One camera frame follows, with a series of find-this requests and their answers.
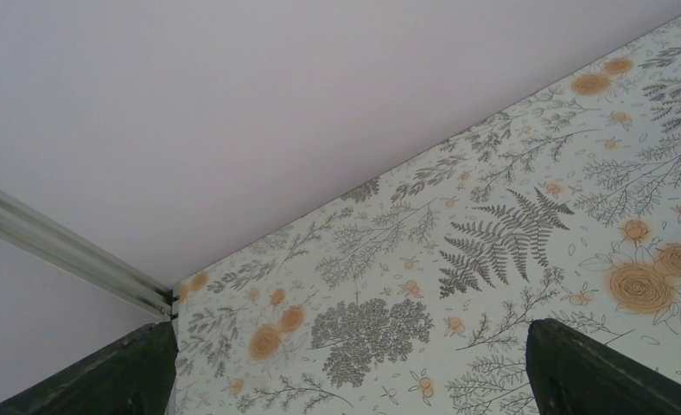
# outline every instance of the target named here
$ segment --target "orange flower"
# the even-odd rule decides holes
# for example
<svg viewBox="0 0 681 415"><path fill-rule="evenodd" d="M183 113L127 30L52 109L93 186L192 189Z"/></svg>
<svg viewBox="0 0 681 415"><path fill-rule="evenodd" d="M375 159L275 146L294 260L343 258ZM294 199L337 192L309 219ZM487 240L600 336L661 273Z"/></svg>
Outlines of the orange flower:
<svg viewBox="0 0 681 415"><path fill-rule="evenodd" d="M643 314L655 313L674 302L674 290L664 276L639 264L616 268L610 275L610 292L623 306Z"/></svg>
<svg viewBox="0 0 681 415"><path fill-rule="evenodd" d="M623 231L623 239L630 239L633 242L642 241L648 234L648 227L642 220L629 220L626 225L621 228Z"/></svg>
<svg viewBox="0 0 681 415"><path fill-rule="evenodd" d="M546 185L546 190L552 195L559 195L562 193L562 186L560 186L558 183L549 183Z"/></svg>
<svg viewBox="0 0 681 415"><path fill-rule="evenodd" d="M190 293L190 289L188 288L187 285L181 284L181 293L180 296L178 297L179 302L183 302L188 298L188 293Z"/></svg>
<svg viewBox="0 0 681 415"><path fill-rule="evenodd" d="M628 58L617 58L605 64L605 72L611 75L620 75L633 69L633 61Z"/></svg>
<svg viewBox="0 0 681 415"><path fill-rule="evenodd" d="M305 309L301 305L295 305L282 314L282 318L279 320L279 328L284 333L291 333L299 329L304 321Z"/></svg>
<svg viewBox="0 0 681 415"><path fill-rule="evenodd" d="M281 288L277 288L274 290L274 292L271 295L270 298L270 303L274 306L278 306L279 304L284 302L284 290Z"/></svg>
<svg viewBox="0 0 681 415"><path fill-rule="evenodd" d="M249 341L249 356L256 361L270 359L279 349L279 331L271 324L257 330Z"/></svg>
<svg viewBox="0 0 681 415"><path fill-rule="evenodd" d="M669 246L659 252L659 261L653 266L666 275L681 277L681 246Z"/></svg>
<svg viewBox="0 0 681 415"><path fill-rule="evenodd" d="M253 301L256 302L259 299L259 288L257 287L251 287L247 292L246 292L246 297Z"/></svg>
<svg viewBox="0 0 681 415"><path fill-rule="evenodd" d="M190 281L190 290L198 291L208 283L208 272L201 271Z"/></svg>
<svg viewBox="0 0 681 415"><path fill-rule="evenodd" d="M601 93L604 93L609 86L610 80L608 77L599 73L589 73L578 76L570 85L574 93L585 97L600 95Z"/></svg>
<svg viewBox="0 0 681 415"><path fill-rule="evenodd" d="M231 395L237 396L244 389L244 380L235 379L231 384Z"/></svg>

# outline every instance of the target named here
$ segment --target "metal curtain track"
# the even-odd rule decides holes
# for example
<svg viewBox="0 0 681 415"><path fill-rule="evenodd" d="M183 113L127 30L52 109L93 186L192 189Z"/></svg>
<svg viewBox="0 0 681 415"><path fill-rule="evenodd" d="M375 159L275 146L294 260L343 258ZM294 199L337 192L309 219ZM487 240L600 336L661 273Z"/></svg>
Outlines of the metal curtain track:
<svg viewBox="0 0 681 415"><path fill-rule="evenodd" d="M0 239L169 319L172 290L0 190Z"/></svg>

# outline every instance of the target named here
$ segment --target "ceiling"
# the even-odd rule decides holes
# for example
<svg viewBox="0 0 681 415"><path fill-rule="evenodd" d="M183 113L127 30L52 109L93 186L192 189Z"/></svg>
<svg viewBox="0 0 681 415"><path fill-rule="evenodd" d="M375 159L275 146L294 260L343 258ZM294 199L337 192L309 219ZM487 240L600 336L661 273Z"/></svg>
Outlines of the ceiling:
<svg viewBox="0 0 681 415"><path fill-rule="evenodd" d="M172 284L681 0L0 2L0 189Z"/></svg>

